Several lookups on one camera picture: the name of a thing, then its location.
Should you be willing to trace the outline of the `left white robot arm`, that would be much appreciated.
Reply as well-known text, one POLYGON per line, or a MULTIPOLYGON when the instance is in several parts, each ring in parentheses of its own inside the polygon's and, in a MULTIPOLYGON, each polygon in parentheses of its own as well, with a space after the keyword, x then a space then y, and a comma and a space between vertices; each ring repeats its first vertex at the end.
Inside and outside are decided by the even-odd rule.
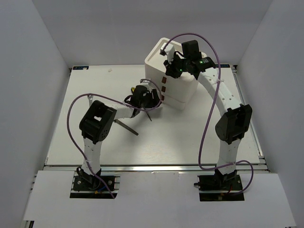
POLYGON ((84 139, 84 162, 78 174, 91 190, 100 185, 100 152, 103 140, 108 136, 112 124, 117 119, 134 118, 140 110, 156 107, 160 98, 157 89, 138 85, 123 104, 106 105, 95 100, 82 118, 79 129, 84 139))

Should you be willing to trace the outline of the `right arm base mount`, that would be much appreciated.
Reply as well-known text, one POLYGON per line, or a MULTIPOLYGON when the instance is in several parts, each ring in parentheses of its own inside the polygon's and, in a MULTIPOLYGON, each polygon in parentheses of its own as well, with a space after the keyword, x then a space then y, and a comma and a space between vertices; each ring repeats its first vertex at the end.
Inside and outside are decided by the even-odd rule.
POLYGON ((243 185, 239 175, 233 180, 220 184, 214 175, 200 175, 193 184, 199 190, 201 202, 244 201, 243 185))

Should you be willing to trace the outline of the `silver ratchet wrench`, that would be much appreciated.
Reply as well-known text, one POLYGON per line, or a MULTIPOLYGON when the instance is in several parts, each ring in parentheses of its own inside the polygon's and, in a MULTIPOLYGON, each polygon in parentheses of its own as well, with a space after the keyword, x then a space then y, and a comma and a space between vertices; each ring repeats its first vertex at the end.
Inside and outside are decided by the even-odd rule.
POLYGON ((93 95, 88 95, 87 98, 88 98, 88 101, 89 101, 89 106, 91 106, 92 103, 93 103, 93 95))

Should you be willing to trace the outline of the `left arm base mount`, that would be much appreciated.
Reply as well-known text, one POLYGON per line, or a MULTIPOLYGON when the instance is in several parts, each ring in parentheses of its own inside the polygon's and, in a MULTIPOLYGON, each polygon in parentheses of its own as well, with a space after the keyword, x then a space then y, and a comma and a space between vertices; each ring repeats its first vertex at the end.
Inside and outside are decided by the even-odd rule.
POLYGON ((107 184, 106 186, 97 179, 97 182, 90 184, 79 175, 75 175, 72 182, 72 187, 70 191, 71 199, 111 199, 113 200, 117 194, 120 187, 120 176, 105 175, 102 179, 107 184))

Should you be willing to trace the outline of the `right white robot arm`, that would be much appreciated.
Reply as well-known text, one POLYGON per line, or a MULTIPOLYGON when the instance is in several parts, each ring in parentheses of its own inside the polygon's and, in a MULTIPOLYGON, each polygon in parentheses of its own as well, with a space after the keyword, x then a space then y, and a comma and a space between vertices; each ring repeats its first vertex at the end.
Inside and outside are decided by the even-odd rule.
POLYGON ((210 57, 204 57, 196 40, 182 43, 182 52, 178 52, 172 44, 165 43, 161 47, 165 74, 179 78, 187 72, 204 86, 213 98, 220 113, 220 119, 215 125, 215 131, 220 139, 219 158, 216 165, 215 185, 226 189, 231 185, 236 175, 236 159, 238 148, 245 133, 249 129, 252 115, 250 105, 243 105, 219 78, 219 71, 210 57))

